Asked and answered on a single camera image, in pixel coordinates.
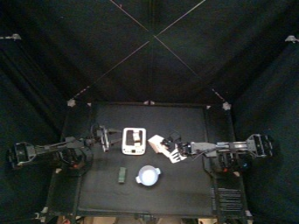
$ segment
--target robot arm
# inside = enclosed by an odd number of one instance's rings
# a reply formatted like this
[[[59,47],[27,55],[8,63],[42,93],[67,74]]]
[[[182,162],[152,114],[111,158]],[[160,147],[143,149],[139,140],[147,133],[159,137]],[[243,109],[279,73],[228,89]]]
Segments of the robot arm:
[[[107,152],[111,145],[122,140],[108,140],[108,134],[118,132],[119,130],[106,129],[104,126],[96,124],[91,127],[91,136],[86,138],[76,139],[71,136],[62,143],[43,146],[27,142],[16,143],[8,151],[10,163],[14,169],[20,169],[24,165],[50,161],[59,163],[58,165],[64,170],[66,168],[67,170],[79,170],[91,163],[92,151],[90,147],[98,144]]]
[[[253,135],[246,142],[183,143],[182,138],[164,139],[168,150],[175,144],[183,157],[204,156],[214,164],[215,172],[242,172],[255,158],[273,157],[273,143],[269,136]]]

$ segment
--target black curtain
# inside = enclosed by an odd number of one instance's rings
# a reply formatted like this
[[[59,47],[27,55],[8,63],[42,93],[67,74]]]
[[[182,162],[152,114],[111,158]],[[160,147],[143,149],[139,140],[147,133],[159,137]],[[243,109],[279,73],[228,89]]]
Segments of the black curtain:
[[[2,27],[2,36],[12,32]],[[44,164],[12,171],[7,150],[15,143],[60,141],[67,102],[22,42],[0,39],[0,222],[40,212],[52,170]]]
[[[259,223],[299,223],[299,45],[290,44],[235,105],[238,139],[275,139],[275,155],[247,173],[247,199]]]

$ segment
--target cable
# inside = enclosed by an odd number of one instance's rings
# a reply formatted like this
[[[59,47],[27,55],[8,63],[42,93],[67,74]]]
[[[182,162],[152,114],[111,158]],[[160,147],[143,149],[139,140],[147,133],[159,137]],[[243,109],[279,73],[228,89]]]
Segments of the cable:
[[[110,0],[110,2],[132,18],[132,20],[144,28],[144,30],[148,31],[146,27],[138,22],[138,20],[128,14],[128,12],[116,4],[116,2],[112,0]]]
[[[257,158],[257,154],[251,151],[247,152],[250,154],[250,156],[255,159]]]
[[[195,73],[195,71],[192,70],[192,68],[187,65],[187,63],[183,61],[183,59],[179,57],[179,55],[172,51],[172,49],[166,45],[166,43],[158,38],[158,36],[154,36],[155,39],[159,41],[159,43],[164,46],[164,48],[172,53],[172,55],[175,56],[175,58],[184,64],[184,66],[191,70],[192,74],[196,75],[200,80],[202,80],[202,77]],[[219,92],[212,88],[210,87],[210,90],[214,92],[214,94],[220,98],[220,100],[223,102],[226,102],[226,99],[220,96]]]
[[[207,152],[207,151],[204,151],[204,152],[202,152],[200,154],[198,154],[196,157],[192,157],[192,156],[191,156],[191,158],[192,158],[191,161],[194,161],[194,160],[195,160],[199,156],[202,156],[206,152]]]
[[[98,122],[95,122],[95,123],[91,125],[91,127],[90,127],[91,138],[95,138],[94,128],[95,128],[96,125],[98,125],[98,128],[99,128],[99,123],[98,123]]]
[[[163,34],[203,3],[206,0],[200,1],[158,34],[156,37]]]
[[[123,64],[127,59],[150,43],[150,41],[144,42],[144,44],[142,44],[116,64],[115,66],[112,66],[112,68],[110,68],[99,77],[98,79],[88,85],[86,86],[86,88],[83,88],[71,98],[71,100],[74,100],[75,98],[78,98],[91,87],[95,86],[95,84],[104,78],[104,76],[107,76],[107,74],[120,65]]]
[[[91,127],[92,126],[92,103],[88,105],[88,126]]]
[[[44,148],[47,147],[54,147],[54,146],[60,146],[62,144],[66,144],[67,142],[62,142],[62,143],[55,143],[55,144],[46,144],[46,145],[36,145],[36,147]]]

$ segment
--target white bowl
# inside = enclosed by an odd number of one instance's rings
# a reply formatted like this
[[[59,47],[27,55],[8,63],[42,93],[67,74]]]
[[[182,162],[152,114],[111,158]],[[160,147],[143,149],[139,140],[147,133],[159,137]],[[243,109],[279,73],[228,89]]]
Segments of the white bowl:
[[[138,184],[143,184],[144,186],[152,186],[158,181],[159,174],[162,173],[159,168],[154,168],[151,165],[144,166],[138,176],[135,177],[135,181]]]

